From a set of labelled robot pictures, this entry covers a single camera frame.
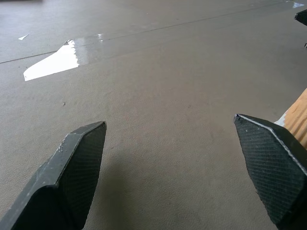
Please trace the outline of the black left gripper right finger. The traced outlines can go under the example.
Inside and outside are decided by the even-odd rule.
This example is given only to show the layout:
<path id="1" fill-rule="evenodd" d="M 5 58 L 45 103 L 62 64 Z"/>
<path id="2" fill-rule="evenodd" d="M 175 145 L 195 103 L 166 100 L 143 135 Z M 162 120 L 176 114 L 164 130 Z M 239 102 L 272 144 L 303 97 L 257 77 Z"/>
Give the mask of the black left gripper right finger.
<path id="1" fill-rule="evenodd" d="M 248 174 L 274 225 L 307 225 L 307 150 L 284 127 L 236 114 Z"/>

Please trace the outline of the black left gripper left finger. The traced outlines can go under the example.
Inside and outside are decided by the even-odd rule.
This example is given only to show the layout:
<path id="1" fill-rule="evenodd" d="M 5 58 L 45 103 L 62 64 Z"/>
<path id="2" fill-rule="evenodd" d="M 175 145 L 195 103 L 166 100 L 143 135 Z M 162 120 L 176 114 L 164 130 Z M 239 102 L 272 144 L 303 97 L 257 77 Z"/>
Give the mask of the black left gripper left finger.
<path id="1" fill-rule="evenodd" d="M 103 121 L 68 133 L 0 220 L 0 230 L 82 230 L 98 183 L 105 136 Z"/>

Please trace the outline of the light wooden table edge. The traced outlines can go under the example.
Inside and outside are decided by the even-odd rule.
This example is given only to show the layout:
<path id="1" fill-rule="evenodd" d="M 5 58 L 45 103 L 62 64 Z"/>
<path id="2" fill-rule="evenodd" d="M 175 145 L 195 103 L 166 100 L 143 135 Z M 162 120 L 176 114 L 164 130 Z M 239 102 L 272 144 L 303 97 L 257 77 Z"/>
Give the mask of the light wooden table edge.
<path id="1" fill-rule="evenodd" d="M 307 150 L 307 88 L 274 123 L 286 128 Z"/>

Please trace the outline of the black furniture base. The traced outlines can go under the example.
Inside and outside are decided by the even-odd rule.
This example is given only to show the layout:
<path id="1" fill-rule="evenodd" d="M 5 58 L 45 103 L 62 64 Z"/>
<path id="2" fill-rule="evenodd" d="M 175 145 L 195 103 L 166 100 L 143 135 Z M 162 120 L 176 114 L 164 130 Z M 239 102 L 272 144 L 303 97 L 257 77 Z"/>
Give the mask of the black furniture base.
<path id="1" fill-rule="evenodd" d="M 307 26 L 307 9 L 298 12 L 298 13 L 295 15 L 295 20 L 298 21 L 298 22 L 300 22 L 301 24 Z"/>

